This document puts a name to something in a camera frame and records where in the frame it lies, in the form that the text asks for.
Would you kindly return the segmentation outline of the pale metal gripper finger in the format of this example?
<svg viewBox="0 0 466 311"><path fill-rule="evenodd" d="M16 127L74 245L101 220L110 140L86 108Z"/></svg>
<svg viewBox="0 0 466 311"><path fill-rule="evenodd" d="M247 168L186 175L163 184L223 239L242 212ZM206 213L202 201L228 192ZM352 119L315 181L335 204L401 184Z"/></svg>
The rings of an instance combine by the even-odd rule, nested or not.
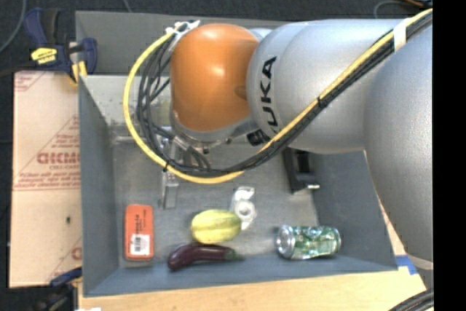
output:
<svg viewBox="0 0 466 311"><path fill-rule="evenodd" d="M162 174L162 207L172 209L176 207L179 180L178 177L166 171Z"/></svg>

